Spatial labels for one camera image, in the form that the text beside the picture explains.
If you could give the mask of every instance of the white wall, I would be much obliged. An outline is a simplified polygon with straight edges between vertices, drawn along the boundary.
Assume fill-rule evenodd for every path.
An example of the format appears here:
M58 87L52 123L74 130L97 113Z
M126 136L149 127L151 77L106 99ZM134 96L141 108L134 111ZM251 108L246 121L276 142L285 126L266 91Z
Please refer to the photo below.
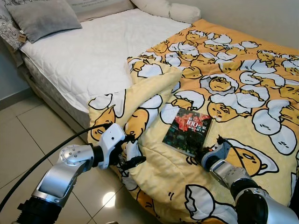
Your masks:
M299 47L299 0L169 0L196 6L208 22Z
M0 100L27 88L28 84L18 74L13 58L0 39Z

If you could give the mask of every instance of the tag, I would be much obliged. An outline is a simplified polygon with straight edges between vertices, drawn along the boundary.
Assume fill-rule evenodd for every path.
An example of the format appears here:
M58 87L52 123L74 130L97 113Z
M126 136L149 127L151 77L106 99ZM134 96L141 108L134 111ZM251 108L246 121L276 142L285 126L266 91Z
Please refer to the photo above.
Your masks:
M25 43L26 42L26 36L23 35L23 34L19 34L18 41L20 41L22 43Z

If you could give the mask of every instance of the patterned pillow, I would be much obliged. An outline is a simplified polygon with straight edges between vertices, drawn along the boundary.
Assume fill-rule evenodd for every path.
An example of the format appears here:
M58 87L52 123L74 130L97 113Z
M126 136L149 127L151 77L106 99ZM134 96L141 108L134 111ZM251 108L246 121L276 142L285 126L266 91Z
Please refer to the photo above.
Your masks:
M18 50L23 43L18 41L20 29L7 11L6 6L22 5L32 1L36 0L0 0L0 36L14 50Z

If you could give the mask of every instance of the bed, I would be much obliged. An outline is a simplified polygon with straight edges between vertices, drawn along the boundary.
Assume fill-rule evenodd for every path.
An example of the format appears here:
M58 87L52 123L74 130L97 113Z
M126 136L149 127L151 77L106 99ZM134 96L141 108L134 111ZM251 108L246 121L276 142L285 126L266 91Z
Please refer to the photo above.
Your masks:
M148 212L163 223L236 223L229 192L193 158L161 145L178 108L210 114L216 125L206 144L213 147L216 135L226 135L239 149L229 161L289 204L299 175L298 124L294 113L283 119L279 113L298 107L295 50L204 20L188 24L139 9L81 25L24 44L26 79L75 131L107 121L132 131L135 139L122 146L123 157L145 155L147 161L115 171ZM249 134L240 133L240 125ZM97 144L102 131L85 140ZM282 140L284 133L290 141ZM242 152L247 167L238 160ZM282 177L286 183L269 186Z

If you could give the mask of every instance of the white pillow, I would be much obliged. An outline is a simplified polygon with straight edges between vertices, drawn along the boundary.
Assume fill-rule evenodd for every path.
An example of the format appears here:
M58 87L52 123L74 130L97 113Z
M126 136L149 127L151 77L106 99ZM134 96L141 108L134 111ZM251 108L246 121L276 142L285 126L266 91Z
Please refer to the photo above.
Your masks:
M131 0L140 10L169 18L170 3L166 0Z
M201 14L197 7L173 3L170 8L170 17L179 22L194 23L201 18Z

